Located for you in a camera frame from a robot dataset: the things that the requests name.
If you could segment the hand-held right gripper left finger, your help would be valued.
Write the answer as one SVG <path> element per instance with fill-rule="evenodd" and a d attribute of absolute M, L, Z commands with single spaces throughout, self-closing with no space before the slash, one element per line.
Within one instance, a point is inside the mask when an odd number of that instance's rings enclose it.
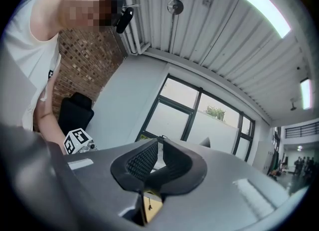
<path fill-rule="evenodd" d="M 66 231 L 154 231 L 144 190 L 158 158 L 156 139 L 74 155 L 51 143 L 49 154 Z"/>

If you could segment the black balcony railing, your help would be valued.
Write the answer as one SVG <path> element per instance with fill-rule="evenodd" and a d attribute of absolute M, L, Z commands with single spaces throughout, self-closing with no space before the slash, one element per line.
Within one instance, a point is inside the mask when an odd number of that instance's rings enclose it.
<path fill-rule="evenodd" d="M 285 129 L 285 138 L 305 137 L 316 134 L 319 134 L 319 121 Z"/>

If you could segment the person's white shirt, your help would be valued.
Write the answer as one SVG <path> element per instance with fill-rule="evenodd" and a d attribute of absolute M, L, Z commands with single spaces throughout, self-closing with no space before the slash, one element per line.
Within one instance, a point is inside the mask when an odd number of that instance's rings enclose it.
<path fill-rule="evenodd" d="M 57 36 L 37 40 L 30 31 L 37 0 L 21 0 L 0 38 L 0 122 L 33 129 L 38 100 L 46 101 L 47 83 L 60 64 Z"/>

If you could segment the round ceiling detector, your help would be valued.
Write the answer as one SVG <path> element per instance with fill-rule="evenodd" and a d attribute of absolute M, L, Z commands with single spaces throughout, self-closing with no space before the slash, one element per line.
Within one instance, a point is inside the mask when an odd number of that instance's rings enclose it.
<path fill-rule="evenodd" d="M 170 0 L 167 3 L 167 10 L 172 15 L 179 15 L 184 10 L 184 5 L 180 0 Z"/>

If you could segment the black-framed window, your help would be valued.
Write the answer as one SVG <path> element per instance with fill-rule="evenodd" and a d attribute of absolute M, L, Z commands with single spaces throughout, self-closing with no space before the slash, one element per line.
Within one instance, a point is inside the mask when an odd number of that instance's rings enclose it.
<path fill-rule="evenodd" d="M 136 140 L 180 139 L 201 143 L 248 161 L 255 121 L 243 111 L 182 79 L 167 75 Z"/>

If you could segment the group of people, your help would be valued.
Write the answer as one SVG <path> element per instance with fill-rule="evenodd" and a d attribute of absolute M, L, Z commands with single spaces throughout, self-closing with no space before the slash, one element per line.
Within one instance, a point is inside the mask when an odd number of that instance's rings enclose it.
<path fill-rule="evenodd" d="M 304 179 L 310 179 L 316 175 L 319 164 L 315 162 L 313 157 L 298 157 L 298 159 L 294 162 L 294 166 L 294 175 L 301 175 Z"/>

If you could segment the small rectangular ceiling light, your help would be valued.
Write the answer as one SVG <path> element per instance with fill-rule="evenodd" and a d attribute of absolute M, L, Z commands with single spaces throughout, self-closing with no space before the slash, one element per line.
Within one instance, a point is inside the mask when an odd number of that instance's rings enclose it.
<path fill-rule="evenodd" d="M 303 109 L 308 110 L 312 107 L 312 86 L 311 80 L 305 78 L 300 82 Z"/>

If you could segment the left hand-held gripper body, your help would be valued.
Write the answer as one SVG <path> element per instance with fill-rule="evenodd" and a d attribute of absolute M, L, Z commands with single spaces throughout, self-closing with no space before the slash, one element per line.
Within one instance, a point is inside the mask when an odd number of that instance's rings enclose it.
<path fill-rule="evenodd" d="M 64 140 L 64 148 L 67 154 L 85 153 L 97 150 L 93 138 L 83 129 L 75 129 L 68 132 Z"/>

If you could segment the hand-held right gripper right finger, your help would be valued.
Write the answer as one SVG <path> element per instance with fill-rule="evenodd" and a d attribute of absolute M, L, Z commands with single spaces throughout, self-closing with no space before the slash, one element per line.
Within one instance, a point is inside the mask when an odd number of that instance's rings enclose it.
<path fill-rule="evenodd" d="M 181 140 L 207 164 L 202 183 L 185 195 L 167 197 L 148 231 L 266 231 L 289 199 L 276 181 L 240 158 Z"/>

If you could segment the person's left forearm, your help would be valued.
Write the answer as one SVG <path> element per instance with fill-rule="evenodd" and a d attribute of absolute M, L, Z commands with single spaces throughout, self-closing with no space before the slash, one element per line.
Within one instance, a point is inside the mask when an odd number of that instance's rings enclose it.
<path fill-rule="evenodd" d="M 65 155 L 66 151 L 63 143 L 65 135 L 58 125 L 52 108 L 53 89 L 57 75 L 57 73 L 53 74 L 41 93 L 35 108 L 35 118 L 42 137 L 46 141 L 58 144 L 62 153 Z"/>

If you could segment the white ceiling pipes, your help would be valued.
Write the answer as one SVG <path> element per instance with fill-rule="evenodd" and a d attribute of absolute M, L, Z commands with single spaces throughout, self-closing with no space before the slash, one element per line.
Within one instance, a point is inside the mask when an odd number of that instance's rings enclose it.
<path fill-rule="evenodd" d="M 126 5 L 127 5 L 127 7 L 133 8 L 135 13 L 137 13 L 137 9 L 134 9 L 135 4 L 134 4 L 133 0 L 126 0 Z M 131 28 L 132 28 L 132 33 L 133 33 L 133 37 L 134 37 L 134 42 L 136 44 L 137 52 L 138 52 L 138 54 L 141 55 L 149 48 L 150 43 L 144 42 L 144 35 L 142 32 L 140 33 L 141 38 L 142 38 L 142 43 L 140 43 L 138 24 L 137 24 L 137 19 L 135 17 L 133 17 L 131 20 Z"/>

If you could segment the beige lockers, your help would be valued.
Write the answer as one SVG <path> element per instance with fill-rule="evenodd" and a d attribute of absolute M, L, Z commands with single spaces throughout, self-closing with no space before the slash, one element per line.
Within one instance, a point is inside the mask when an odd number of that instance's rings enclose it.
<path fill-rule="evenodd" d="M 275 154 L 274 144 L 271 142 L 260 141 L 258 146 L 258 168 L 267 175 Z"/>

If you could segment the black office chair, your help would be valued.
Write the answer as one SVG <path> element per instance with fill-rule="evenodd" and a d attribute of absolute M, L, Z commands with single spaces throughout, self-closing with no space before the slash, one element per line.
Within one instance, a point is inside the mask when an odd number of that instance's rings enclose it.
<path fill-rule="evenodd" d="M 69 131 L 78 128 L 86 130 L 93 116 L 92 100 L 75 92 L 71 97 L 65 97 L 62 100 L 58 124 L 64 135 L 67 135 Z"/>

